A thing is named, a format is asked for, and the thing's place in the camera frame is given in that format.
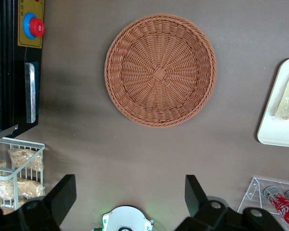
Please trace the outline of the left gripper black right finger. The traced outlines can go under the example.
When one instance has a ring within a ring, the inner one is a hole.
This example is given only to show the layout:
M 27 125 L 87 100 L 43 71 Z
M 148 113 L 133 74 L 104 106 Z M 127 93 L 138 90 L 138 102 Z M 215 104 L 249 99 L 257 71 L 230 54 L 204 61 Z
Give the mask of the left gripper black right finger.
M 223 218 L 226 202 L 216 196 L 207 196 L 195 175 L 185 177 L 185 203 L 193 218 Z

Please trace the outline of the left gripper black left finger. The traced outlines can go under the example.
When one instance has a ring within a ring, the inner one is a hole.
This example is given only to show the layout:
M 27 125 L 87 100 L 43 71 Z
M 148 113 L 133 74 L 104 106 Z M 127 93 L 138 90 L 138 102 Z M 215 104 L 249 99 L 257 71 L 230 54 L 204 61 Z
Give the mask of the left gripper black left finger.
M 44 197 L 44 204 L 52 218 L 60 226 L 77 198 L 76 177 L 65 175 Z

